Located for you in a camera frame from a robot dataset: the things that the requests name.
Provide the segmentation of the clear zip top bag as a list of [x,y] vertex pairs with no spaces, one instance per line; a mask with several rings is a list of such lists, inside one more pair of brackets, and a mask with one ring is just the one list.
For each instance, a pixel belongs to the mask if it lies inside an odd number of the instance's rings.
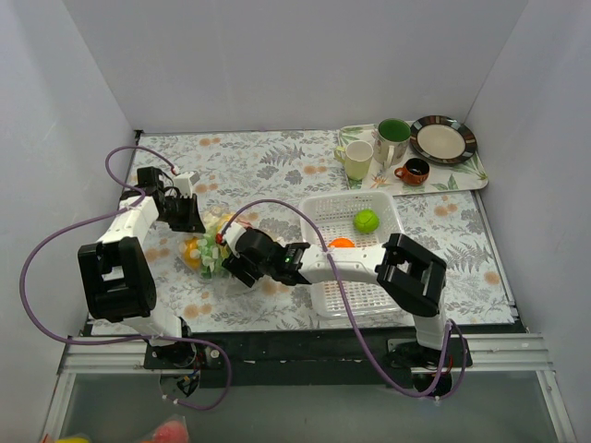
[[211,207],[201,213],[205,233],[182,233],[177,244],[178,256],[186,268],[201,284],[209,285],[222,295],[238,295],[256,289],[261,281],[252,287],[246,286],[223,267],[230,257],[227,246],[216,243],[216,235],[233,216],[221,207]]

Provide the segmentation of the fake yellow lemon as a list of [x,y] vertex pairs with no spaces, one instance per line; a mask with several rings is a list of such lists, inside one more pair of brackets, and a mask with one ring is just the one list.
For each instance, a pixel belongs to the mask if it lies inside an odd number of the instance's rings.
[[201,266],[201,253],[199,251],[199,239],[191,237],[185,239],[179,247],[182,259],[185,264],[193,270],[199,270]]

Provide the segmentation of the fake orange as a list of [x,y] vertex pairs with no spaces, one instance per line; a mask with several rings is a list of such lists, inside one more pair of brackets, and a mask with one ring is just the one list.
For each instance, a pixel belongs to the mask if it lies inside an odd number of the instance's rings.
[[338,237],[329,242],[328,247],[330,248],[352,248],[356,244],[349,238]]

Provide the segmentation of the fake green cabbage ball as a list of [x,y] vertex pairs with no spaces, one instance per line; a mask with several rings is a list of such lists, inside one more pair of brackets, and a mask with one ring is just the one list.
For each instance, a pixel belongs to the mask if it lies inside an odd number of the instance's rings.
[[373,210],[361,210],[355,215],[353,223],[360,233],[373,233],[380,226],[380,218]]

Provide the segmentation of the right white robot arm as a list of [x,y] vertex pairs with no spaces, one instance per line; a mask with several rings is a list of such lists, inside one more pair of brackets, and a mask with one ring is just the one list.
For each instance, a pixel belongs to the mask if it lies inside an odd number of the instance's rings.
[[400,365],[435,367],[452,354],[445,338],[447,264],[402,233],[382,245],[324,249],[307,242],[281,245],[259,229],[233,223],[216,243],[229,250],[223,267],[248,287],[263,276],[286,286],[351,281],[381,287],[415,324],[416,344],[402,350]]

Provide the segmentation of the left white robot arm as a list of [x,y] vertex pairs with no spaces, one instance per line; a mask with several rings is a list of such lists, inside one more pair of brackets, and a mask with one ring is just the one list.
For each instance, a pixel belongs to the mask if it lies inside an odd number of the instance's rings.
[[199,175],[186,172],[167,186],[164,172],[138,169],[138,183],[124,191],[116,215],[97,242],[78,250],[78,264],[90,315],[132,328],[155,356],[178,369],[197,363],[198,347],[187,338],[181,317],[157,305],[157,291],[142,243],[155,222],[173,232],[204,233],[194,186]]

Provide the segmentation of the fake green lettuce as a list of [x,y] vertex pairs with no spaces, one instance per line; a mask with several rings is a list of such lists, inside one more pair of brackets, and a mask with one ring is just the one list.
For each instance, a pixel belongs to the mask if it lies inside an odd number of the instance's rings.
[[201,266],[199,274],[204,279],[225,277],[227,270],[223,268],[223,261],[229,257],[227,249],[217,245],[215,236],[205,233],[199,237],[199,251],[201,253]]

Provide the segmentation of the fake yellow banana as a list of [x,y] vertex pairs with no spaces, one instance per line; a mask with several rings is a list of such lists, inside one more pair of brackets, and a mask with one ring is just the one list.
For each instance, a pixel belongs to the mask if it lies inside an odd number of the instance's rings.
[[223,227],[232,219],[232,213],[226,213],[222,215],[214,224],[215,231],[218,233],[220,232]]

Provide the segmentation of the bag of fake food foreground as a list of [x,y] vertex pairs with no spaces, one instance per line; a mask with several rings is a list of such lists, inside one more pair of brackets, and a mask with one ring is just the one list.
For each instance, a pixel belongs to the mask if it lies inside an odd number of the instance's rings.
[[62,434],[45,431],[40,442],[190,442],[183,415],[173,414],[151,425],[132,419],[96,418],[71,421]]

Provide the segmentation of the white plastic basket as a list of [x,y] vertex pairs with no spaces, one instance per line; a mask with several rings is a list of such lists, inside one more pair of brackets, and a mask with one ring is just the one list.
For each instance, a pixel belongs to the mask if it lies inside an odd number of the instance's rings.
[[[330,246],[329,251],[355,316],[398,311],[400,307],[378,285],[375,272],[384,258],[382,245],[393,233],[404,231],[393,196],[379,189],[333,192],[304,198],[299,209],[307,216],[300,221],[302,237],[311,245],[302,257],[301,270],[311,283],[314,310],[326,318],[346,316],[341,289],[321,248],[321,235],[326,245],[337,238],[354,243],[352,247]],[[379,218],[372,233],[361,233],[354,226],[362,210],[372,210]]]

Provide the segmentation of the floral tablecloth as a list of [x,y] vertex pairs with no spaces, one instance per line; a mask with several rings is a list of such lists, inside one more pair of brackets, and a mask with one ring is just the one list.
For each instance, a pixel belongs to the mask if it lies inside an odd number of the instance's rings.
[[[345,191],[347,179],[333,157],[339,136],[331,130],[143,136],[120,178],[137,180],[143,166],[168,162],[198,173],[202,210],[231,213],[286,243],[302,238],[294,213],[303,198]],[[509,325],[518,314],[501,277],[492,240],[476,197],[446,180],[438,194],[405,192],[394,199],[404,232],[448,264],[444,300],[461,325]],[[183,317],[195,331],[342,328],[345,317],[319,314],[307,286],[263,279],[249,291],[225,279],[202,278],[179,254],[178,233],[163,223],[150,230],[144,250],[160,307]]]

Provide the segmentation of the pale yellow mug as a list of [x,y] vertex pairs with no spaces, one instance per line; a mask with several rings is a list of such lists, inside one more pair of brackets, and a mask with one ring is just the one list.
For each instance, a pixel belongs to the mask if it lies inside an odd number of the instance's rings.
[[352,141],[345,147],[333,150],[334,158],[344,166],[346,176],[355,181],[363,180],[373,159],[373,146],[364,140]]

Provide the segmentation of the small orange brown cup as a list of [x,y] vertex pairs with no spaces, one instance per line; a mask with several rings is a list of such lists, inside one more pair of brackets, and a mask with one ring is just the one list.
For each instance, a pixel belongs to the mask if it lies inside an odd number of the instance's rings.
[[394,176],[408,186],[421,186],[429,176],[429,164],[418,158],[409,159],[402,167],[396,168]]

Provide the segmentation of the green interior floral mug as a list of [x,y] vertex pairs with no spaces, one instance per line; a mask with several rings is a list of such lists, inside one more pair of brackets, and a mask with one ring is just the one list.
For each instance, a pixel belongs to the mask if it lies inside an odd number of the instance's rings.
[[386,119],[376,126],[374,159],[384,169],[398,164],[406,153],[411,136],[410,125],[399,119]]

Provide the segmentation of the brown rimmed ceramic plate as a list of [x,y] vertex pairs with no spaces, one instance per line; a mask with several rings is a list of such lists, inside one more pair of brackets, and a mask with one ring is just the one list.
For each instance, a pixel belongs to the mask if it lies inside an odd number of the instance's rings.
[[457,165],[477,150],[474,133],[462,122],[444,115],[421,117],[410,125],[410,147],[423,159],[439,165]]

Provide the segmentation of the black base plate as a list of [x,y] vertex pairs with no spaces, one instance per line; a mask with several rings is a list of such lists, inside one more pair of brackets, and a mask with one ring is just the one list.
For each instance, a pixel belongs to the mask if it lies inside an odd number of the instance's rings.
[[[362,328],[367,347],[396,383],[413,387],[412,371],[432,373],[440,352],[420,346],[405,328]],[[195,333],[219,345],[232,365],[232,385],[374,385],[383,379],[351,329]]]

